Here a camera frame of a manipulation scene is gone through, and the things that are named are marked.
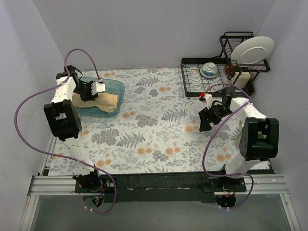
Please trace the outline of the teal plastic basin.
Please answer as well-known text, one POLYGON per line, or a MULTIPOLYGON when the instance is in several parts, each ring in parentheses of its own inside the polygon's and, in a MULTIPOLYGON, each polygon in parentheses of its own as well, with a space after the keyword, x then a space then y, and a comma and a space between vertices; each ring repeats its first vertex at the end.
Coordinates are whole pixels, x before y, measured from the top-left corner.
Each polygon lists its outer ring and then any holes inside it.
POLYGON ((105 92, 98 93, 94 101, 83 102, 81 97, 74 93, 72 103, 80 115, 110 118, 117 115, 122 104, 125 86, 114 79, 104 79, 105 92))

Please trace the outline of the pale yellow t shirt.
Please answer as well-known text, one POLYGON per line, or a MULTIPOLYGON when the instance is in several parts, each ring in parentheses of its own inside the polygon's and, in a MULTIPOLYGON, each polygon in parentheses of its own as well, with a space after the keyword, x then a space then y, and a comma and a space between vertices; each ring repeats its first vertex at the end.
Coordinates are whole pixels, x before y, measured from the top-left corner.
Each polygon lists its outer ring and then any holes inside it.
POLYGON ((81 100, 80 95, 73 94, 72 103, 75 107, 79 108, 98 108, 99 110, 110 113, 116 110, 119 102, 119 96, 110 93, 98 93, 98 97, 94 101, 84 102, 81 100))

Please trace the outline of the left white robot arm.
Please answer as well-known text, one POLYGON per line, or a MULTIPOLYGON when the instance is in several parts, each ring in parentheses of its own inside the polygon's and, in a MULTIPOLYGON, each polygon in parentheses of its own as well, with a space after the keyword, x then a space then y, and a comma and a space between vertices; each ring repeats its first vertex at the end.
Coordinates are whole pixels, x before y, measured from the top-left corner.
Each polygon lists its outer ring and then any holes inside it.
POLYGON ((78 186, 93 193, 102 190, 99 173, 81 145, 82 123, 73 106, 73 96, 82 102, 91 102, 98 97, 98 82, 85 82, 78 78, 79 70, 69 65, 65 72, 56 75, 59 86, 49 104, 44 105, 44 113, 53 136, 67 147, 70 156, 76 161, 77 175, 73 179, 78 186))

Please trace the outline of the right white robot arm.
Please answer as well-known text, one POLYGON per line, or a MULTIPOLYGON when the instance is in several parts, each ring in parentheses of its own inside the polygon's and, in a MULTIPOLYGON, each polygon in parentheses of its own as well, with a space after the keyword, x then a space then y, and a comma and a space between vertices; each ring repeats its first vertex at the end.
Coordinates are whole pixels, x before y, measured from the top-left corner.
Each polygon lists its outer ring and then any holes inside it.
POLYGON ((237 115, 242 125, 239 153, 213 180, 216 187, 229 191, 243 184, 244 175, 253 166, 277 156, 279 121, 260 113, 247 98, 226 96, 217 104, 206 94, 204 100, 206 107, 199 112, 200 132, 210 131, 212 124, 222 124, 231 115, 237 115))

